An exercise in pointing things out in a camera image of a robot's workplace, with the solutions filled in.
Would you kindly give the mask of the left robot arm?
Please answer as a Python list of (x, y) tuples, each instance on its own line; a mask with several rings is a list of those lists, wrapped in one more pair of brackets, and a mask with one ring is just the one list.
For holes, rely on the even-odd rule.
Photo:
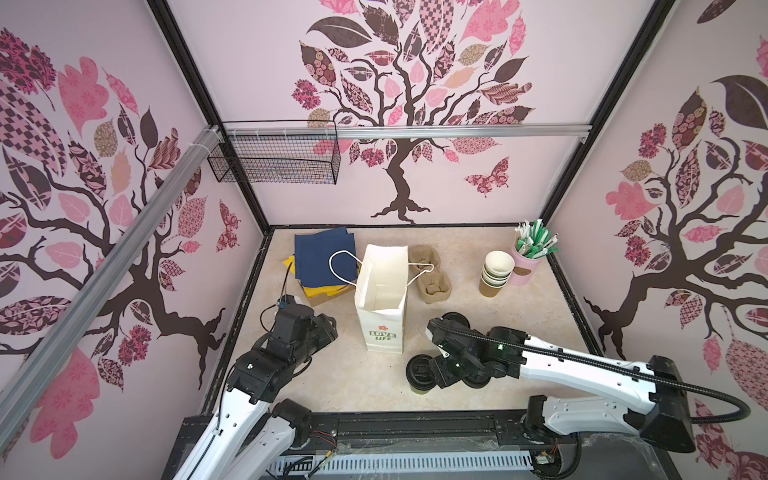
[(175, 479), (259, 479), (308, 442), (311, 410), (280, 391), (338, 338), (337, 321), (292, 295), (278, 301), (273, 326), (234, 363), (218, 405)]

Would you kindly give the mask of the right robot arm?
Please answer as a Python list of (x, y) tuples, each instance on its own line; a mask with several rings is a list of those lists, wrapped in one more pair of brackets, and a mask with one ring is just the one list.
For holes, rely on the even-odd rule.
[(621, 433), (667, 451), (692, 453), (694, 426), (736, 422), (751, 413), (733, 395), (683, 382), (666, 357), (612, 360), (503, 326), (482, 334), (457, 312), (431, 319), (426, 331), (440, 352), (428, 368), (441, 389), (458, 382), (481, 389), (493, 379), (515, 378), (581, 391), (575, 399), (530, 398), (523, 430), (538, 442), (577, 433)]

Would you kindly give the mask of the black cup lid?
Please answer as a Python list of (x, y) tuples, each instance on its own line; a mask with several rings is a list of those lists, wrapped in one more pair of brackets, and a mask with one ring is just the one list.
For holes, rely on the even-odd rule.
[(412, 357), (406, 364), (406, 379), (411, 386), (435, 385), (436, 381), (430, 369), (429, 362), (432, 358), (426, 354), (418, 354)]
[(442, 319), (457, 325), (462, 325), (466, 329), (471, 328), (469, 320), (459, 312), (447, 312), (442, 316)]

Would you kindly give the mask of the white illustrated paper bag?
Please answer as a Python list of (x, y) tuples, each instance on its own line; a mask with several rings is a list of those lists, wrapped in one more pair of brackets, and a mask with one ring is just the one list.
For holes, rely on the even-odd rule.
[[(339, 274), (335, 261), (347, 257), (359, 269), (356, 280)], [(341, 282), (355, 288), (354, 306), (366, 348), (372, 352), (401, 354), (407, 293), (416, 278), (435, 269), (432, 263), (411, 262), (406, 246), (369, 244), (362, 258), (348, 250), (330, 255), (328, 267)]]

